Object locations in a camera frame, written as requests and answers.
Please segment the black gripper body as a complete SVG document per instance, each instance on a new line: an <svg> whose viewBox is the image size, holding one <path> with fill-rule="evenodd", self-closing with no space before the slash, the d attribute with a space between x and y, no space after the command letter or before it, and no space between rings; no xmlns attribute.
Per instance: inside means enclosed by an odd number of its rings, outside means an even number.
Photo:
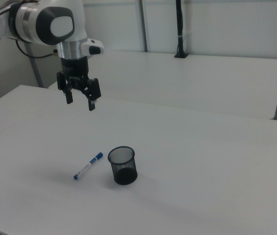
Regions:
<svg viewBox="0 0 277 235"><path fill-rule="evenodd" d="M89 79L88 58L87 56L79 59L61 58L62 72L67 82L73 89L84 90Z"/></svg>

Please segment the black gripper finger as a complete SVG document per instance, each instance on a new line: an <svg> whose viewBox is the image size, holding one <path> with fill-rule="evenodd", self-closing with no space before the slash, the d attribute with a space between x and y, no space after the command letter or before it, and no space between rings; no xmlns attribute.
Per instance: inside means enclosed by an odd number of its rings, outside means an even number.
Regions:
<svg viewBox="0 0 277 235"><path fill-rule="evenodd" d="M66 80L65 75L61 71L57 73L57 88L66 96L67 104L73 103L71 82Z"/></svg>
<svg viewBox="0 0 277 235"><path fill-rule="evenodd" d="M81 92L88 99L89 111L93 111L95 109L96 101L101 97L98 79L88 79L86 82L86 88L82 89Z"/></svg>

